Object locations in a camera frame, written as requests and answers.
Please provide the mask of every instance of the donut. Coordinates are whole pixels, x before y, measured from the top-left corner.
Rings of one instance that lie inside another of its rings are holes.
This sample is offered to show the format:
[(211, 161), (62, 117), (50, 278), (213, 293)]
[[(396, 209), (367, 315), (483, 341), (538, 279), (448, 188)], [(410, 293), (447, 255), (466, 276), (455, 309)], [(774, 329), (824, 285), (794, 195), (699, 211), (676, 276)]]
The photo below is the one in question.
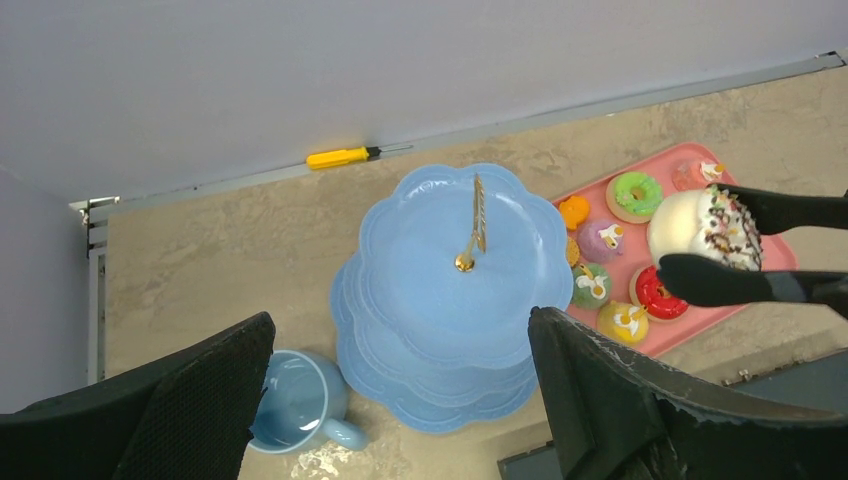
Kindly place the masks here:
[(721, 181), (724, 165), (720, 163), (689, 160), (680, 164), (671, 173), (671, 183), (679, 191), (706, 188), (711, 183)]
[(609, 300), (612, 278), (597, 263), (580, 264), (571, 269), (574, 276), (574, 294), (571, 304), (578, 308), (595, 310)]
[(740, 270), (763, 268), (763, 244), (751, 212), (716, 185), (663, 200), (648, 225), (654, 265), (670, 253), (692, 253)]
[(565, 228), (573, 232), (589, 218), (589, 200), (572, 195), (559, 204), (559, 213), (565, 221)]
[(568, 261), (568, 266), (573, 267), (580, 261), (580, 247), (573, 238), (568, 237), (568, 243), (565, 245), (565, 259)]
[(627, 223), (648, 223), (663, 199), (657, 179), (642, 172), (626, 172), (607, 185), (607, 206)]
[(583, 258), (606, 263), (624, 253), (624, 229), (610, 220), (592, 220), (577, 230), (577, 245)]
[(648, 335), (645, 309), (612, 301), (598, 311), (598, 331), (618, 343), (634, 347)]
[(633, 275), (630, 280), (630, 300), (645, 307), (648, 318), (655, 322), (675, 320), (689, 309), (688, 303), (668, 293), (657, 277), (657, 267), (653, 265)]

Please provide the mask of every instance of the blue plate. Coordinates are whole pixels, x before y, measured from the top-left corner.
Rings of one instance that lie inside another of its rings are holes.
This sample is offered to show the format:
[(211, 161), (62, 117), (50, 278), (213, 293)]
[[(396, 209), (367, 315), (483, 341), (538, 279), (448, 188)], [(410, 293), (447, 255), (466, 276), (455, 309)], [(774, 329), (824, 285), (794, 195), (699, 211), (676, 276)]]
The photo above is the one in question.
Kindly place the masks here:
[(405, 385), (383, 377), (371, 368), (356, 346), (353, 319), (344, 302), (339, 270), (330, 292), (333, 320), (338, 329), (336, 354), (345, 381), (359, 394), (385, 405), (404, 425), (424, 433), (449, 433), (476, 421), (506, 417), (521, 408), (536, 390), (535, 378), (519, 388), (486, 395), (464, 407), (445, 408), (427, 403)]
[(356, 345), (365, 361), (379, 374), (403, 383), (415, 395), (442, 407), (471, 404), (481, 397), (515, 390), (536, 376), (533, 359), (502, 370), (464, 367), (446, 369), (413, 355), (391, 330), (374, 320), (358, 297), (362, 261), (358, 253), (343, 267), (344, 302), (355, 319)]
[[(471, 235), (475, 174), (486, 192), (488, 245), (462, 273), (454, 259)], [(571, 300), (566, 240), (557, 209), (509, 170), (426, 166), (362, 222), (363, 303), (428, 363), (512, 367), (530, 358), (530, 309), (565, 309)]]

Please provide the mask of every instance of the white wall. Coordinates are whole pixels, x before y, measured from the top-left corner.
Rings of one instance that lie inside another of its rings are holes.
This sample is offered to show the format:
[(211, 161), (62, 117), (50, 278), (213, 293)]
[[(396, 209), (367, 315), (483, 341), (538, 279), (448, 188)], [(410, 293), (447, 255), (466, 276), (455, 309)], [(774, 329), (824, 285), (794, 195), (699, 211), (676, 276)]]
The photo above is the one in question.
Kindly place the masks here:
[(86, 384), (85, 231), (67, 202), (0, 168), (0, 413)]
[(848, 46), (846, 0), (6, 0), (0, 163), (133, 197)]

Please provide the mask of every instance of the green frosted donut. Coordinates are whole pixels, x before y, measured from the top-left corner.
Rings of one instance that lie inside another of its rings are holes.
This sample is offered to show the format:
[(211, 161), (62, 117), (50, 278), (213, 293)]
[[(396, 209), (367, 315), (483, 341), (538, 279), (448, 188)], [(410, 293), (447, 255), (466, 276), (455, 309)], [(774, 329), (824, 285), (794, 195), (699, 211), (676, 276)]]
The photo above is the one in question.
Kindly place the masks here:
[(613, 182), (615, 203), (627, 213), (649, 217), (662, 203), (662, 185), (647, 173), (623, 173), (615, 177)]
[(609, 301), (612, 278), (604, 267), (597, 263), (578, 264), (571, 269), (571, 274), (574, 276), (572, 305), (594, 310)]

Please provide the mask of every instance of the beige marble surface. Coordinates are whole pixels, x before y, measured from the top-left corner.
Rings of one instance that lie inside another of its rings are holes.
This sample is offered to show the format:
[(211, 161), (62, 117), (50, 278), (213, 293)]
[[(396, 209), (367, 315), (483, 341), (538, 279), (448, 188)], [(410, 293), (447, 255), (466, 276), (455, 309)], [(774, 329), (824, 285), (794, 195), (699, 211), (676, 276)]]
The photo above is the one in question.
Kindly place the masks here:
[[(743, 184), (787, 193), (848, 188), (848, 68), (491, 138), (113, 216), (109, 226), (107, 374), (198, 342), (257, 312), (277, 347), (334, 357), (327, 305), (358, 225), (410, 170), (489, 161), (529, 190), (559, 196), (674, 144), (707, 145)], [(786, 239), (807, 269), (848, 270), (848, 232)], [(824, 308), (757, 305), (663, 360), (712, 381), (848, 346), (848, 323)], [(498, 478), (495, 461), (550, 438), (537, 395), (515, 415), (428, 436), (359, 396), (351, 417), (364, 452), (327, 446), (295, 456), (246, 453), (242, 478)]]

